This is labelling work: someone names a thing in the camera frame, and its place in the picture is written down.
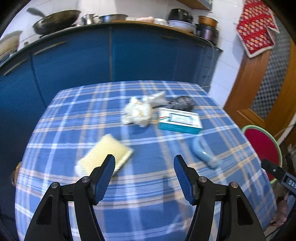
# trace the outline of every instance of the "red stool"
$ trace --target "red stool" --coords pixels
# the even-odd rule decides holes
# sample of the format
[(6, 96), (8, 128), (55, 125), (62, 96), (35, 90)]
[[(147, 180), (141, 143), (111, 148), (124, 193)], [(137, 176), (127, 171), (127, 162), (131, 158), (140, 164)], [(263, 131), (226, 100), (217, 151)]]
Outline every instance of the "red stool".
[[(259, 159), (264, 158), (282, 167), (282, 155), (277, 141), (266, 130), (253, 125), (245, 126), (242, 129), (243, 134), (251, 143)], [(275, 183), (276, 179), (273, 175), (267, 173), (271, 184)]]

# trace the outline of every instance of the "metal screw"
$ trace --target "metal screw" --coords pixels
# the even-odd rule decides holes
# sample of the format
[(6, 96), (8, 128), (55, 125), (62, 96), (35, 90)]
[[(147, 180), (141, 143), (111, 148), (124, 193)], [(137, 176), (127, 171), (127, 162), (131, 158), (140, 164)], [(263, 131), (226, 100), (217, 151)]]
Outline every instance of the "metal screw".
[(85, 176), (85, 177), (82, 178), (82, 182), (87, 183), (89, 181), (89, 179), (90, 178), (88, 176)]
[(238, 185), (237, 183), (235, 183), (235, 182), (232, 182), (232, 183), (231, 183), (231, 186), (232, 186), (233, 188), (238, 188), (238, 187), (239, 187), (239, 185)]
[(205, 183), (207, 181), (207, 178), (206, 177), (199, 177), (198, 180), (202, 183)]
[(50, 186), (51, 186), (52, 188), (57, 188), (58, 185), (59, 185), (59, 183), (55, 182), (55, 183), (52, 183)]

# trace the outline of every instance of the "blue gripper pad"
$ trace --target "blue gripper pad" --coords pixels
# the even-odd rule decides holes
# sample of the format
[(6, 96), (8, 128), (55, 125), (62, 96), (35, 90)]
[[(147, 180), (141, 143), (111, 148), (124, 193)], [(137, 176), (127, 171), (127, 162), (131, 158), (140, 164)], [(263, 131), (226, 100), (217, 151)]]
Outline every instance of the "blue gripper pad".
[(95, 201), (98, 203), (105, 196), (107, 187), (109, 185), (110, 179), (112, 177), (113, 171), (115, 169), (115, 158), (112, 156), (106, 165), (98, 183), (96, 184), (96, 195)]
[(175, 173), (177, 175), (177, 178), (181, 186), (181, 189), (183, 191), (185, 199), (192, 205), (194, 202), (194, 197), (192, 195), (192, 185), (189, 181), (188, 176), (186, 175), (185, 168), (187, 168), (187, 165), (183, 160), (183, 158), (181, 157), (180, 159), (178, 156), (175, 156), (174, 158)]

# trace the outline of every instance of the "wok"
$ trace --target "wok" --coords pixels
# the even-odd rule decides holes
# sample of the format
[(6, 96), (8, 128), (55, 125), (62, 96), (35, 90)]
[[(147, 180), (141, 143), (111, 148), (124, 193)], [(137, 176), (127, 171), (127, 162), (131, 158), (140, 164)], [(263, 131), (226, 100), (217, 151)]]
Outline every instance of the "wok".
[(28, 8), (27, 11), (33, 15), (42, 17), (42, 19), (32, 26), (35, 33), (40, 35), (47, 35), (70, 27), (80, 14), (78, 10), (66, 10), (45, 16), (42, 12), (34, 8)]

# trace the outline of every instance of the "red knitted cloth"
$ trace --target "red knitted cloth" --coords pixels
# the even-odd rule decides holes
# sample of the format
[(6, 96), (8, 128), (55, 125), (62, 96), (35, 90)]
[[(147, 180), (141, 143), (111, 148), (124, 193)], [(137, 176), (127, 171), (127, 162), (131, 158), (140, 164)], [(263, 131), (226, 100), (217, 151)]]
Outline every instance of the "red knitted cloth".
[(272, 31), (279, 33), (272, 11), (261, 0), (245, 0), (237, 33), (249, 58), (274, 47)]

